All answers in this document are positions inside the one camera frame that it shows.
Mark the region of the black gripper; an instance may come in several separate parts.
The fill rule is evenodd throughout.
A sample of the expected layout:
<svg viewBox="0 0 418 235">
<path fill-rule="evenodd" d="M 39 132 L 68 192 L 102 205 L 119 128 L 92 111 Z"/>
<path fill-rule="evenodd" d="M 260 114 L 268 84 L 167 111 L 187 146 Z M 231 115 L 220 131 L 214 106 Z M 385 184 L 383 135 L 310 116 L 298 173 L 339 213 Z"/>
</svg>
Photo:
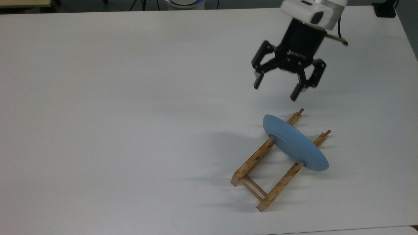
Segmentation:
<svg viewBox="0 0 418 235">
<path fill-rule="evenodd" d="M 327 32 L 322 28 L 313 27 L 293 18 L 277 49 L 265 40 L 252 59 L 251 64 L 256 77 L 254 88 L 259 88 L 265 73 L 277 67 L 297 74 L 298 83 L 291 94 L 292 101 L 297 100 L 302 90 L 317 87 L 327 64 L 322 59 L 313 60 L 313 56 L 326 34 Z M 261 64 L 263 58 L 273 52 L 275 52 L 276 58 Z M 311 64 L 314 69 L 312 75 L 307 79 L 304 69 Z"/>
</svg>

